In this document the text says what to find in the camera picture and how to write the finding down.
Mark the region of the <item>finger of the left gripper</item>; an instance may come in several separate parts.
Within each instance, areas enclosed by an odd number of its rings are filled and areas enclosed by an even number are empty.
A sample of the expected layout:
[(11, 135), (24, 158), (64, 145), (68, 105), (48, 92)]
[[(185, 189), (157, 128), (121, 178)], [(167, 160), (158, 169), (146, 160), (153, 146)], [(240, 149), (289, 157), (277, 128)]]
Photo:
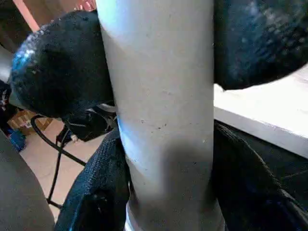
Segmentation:
[(97, 12), (69, 12), (30, 34), (13, 56), (9, 84), (22, 106), (47, 117), (112, 104)]
[(214, 2), (214, 83), (241, 90), (270, 83), (308, 63), (305, 0)]

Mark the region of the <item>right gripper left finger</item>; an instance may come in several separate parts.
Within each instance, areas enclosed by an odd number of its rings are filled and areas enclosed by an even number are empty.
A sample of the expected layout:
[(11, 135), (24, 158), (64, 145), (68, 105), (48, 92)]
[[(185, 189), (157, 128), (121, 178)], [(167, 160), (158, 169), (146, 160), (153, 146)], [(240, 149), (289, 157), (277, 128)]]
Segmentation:
[(122, 231), (130, 174), (118, 129), (113, 129), (75, 179), (56, 231)]

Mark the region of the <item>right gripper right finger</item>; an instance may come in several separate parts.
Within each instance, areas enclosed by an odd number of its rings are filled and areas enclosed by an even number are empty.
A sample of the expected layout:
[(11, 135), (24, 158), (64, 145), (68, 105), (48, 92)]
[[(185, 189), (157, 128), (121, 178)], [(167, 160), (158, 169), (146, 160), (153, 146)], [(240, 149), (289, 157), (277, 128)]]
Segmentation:
[(230, 231), (306, 231), (308, 212), (258, 153), (214, 123), (213, 190)]

